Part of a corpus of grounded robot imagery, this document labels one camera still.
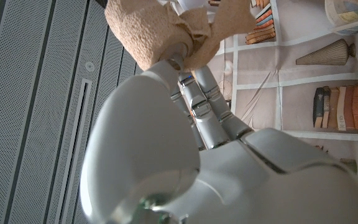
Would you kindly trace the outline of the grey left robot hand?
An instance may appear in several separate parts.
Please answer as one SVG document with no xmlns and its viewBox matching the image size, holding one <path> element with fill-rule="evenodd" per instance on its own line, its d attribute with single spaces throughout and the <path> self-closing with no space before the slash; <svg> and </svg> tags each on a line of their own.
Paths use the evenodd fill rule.
<svg viewBox="0 0 358 224">
<path fill-rule="evenodd" d="M 358 181 L 323 150 L 229 110 L 179 55 L 118 86 L 80 177 L 90 223 L 358 223 Z"/>
</svg>

